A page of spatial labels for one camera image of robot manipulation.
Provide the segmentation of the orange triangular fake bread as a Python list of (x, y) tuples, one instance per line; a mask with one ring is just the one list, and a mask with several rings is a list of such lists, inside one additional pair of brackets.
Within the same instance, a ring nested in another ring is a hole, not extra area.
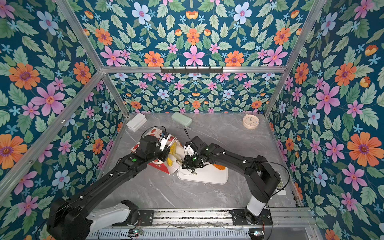
[(214, 167), (215, 167), (215, 168), (217, 168), (218, 170), (221, 170), (221, 171), (223, 171), (223, 170), (225, 170), (225, 169), (226, 169), (226, 167), (225, 167), (225, 166), (216, 165), (216, 164), (214, 164)]

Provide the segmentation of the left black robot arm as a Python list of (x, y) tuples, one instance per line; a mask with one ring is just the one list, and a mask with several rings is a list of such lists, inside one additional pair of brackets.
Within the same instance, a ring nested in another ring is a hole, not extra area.
[(95, 211), (95, 207), (125, 182), (136, 177), (155, 160), (165, 160), (170, 148), (170, 134), (160, 137), (143, 136), (135, 152), (119, 159), (115, 167), (90, 187), (67, 200), (58, 199), (51, 204), (47, 231), (56, 240), (84, 240), (92, 232), (117, 223), (136, 225), (139, 208), (129, 200), (117, 206)]

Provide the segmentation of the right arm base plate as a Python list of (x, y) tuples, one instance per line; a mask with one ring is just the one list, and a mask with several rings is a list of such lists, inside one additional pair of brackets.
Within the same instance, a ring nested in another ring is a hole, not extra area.
[(254, 216), (246, 209), (233, 209), (229, 211), (234, 226), (272, 226), (271, 211), (263, 209), (258, 216)]

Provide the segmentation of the red white paper bag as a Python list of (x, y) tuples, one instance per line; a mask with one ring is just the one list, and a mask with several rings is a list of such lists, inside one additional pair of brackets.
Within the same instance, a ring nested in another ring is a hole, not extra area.
[(182, 168), (186, 156), (182, 150), (180, 141), (166, 132), (165, 127), (154, 126), (145, 130), (123, 162), (135, 171), (134, 175), (147, 165), (170, 175)]

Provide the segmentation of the steel tongs white tips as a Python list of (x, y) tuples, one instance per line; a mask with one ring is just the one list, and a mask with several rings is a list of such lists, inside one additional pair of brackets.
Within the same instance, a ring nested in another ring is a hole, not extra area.
[(179, 171), (184, 175), (196, 175), (195, 169), (199, 166), (199, 162), (194, 159), (186, 159), (184, 161), (176, 160), (176, 163), (180, 165)]

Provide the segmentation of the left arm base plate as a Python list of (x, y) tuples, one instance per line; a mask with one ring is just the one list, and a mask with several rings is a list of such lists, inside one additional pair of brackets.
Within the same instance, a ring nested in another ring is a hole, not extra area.
[(138, 210), (137, 220), (134, 223), (126, 220), (122, 223), (113, 224), (113, 227), (150, 227), (153, 224), (154, 214), (154, 210)]

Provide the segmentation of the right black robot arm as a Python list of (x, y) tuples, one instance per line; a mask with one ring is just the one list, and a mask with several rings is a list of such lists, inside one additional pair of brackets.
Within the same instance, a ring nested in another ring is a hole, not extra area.
[(182, 168), (192, 172), (207, 164), (220, 165), (243, 175), (248, 184), (251, 199), (245, 208), (246, 219), (255, 222), (271, 199), (281, 181), (280, 175), (263, 156), (244, 157), (232, 153), (217, 144), (207, 145), (194, 137), (184, 146)]

